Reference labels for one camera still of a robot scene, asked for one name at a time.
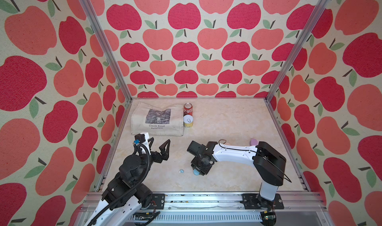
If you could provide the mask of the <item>purple earbud charging case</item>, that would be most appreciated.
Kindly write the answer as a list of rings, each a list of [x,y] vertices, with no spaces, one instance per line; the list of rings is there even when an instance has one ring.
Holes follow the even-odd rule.
[[[250,146],[257,146],[259,144],[258,140],[257,139],[251,139],[250,140]]]

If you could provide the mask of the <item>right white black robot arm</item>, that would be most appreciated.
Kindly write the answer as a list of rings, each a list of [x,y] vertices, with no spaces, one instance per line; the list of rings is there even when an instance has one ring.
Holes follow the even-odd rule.
[[[200,175],[207,175],[216,162],[235,162],[254,167],[262,178],[259,194],[245,205],[270,210],[275,203],[276,193],[284,180],[286,158],[264,141],[253,146],[232,146],[220,141],[207,145],[192,141],[187,152],[194,156],[191,167]]]

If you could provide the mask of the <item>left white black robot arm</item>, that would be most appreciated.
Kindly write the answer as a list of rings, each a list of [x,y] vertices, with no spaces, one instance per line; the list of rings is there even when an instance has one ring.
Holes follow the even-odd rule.
[[[134,151],[127,156],[119,172],[109,182],[106,190],[88,220],[88,226],[123,226],[127,220],[136,216],[145,223],[134,223],[135,226],[147,226],[156,219],[160,212],[155,209],[149,213],[140,213],[142,208],[151,204],[157,207],[152,200],[153,192],[143,184],[152,164],[168,160],[171,141],[166,140],[160,147],[160,152],[151,151],[154,138],[146,133],[135,136]]]

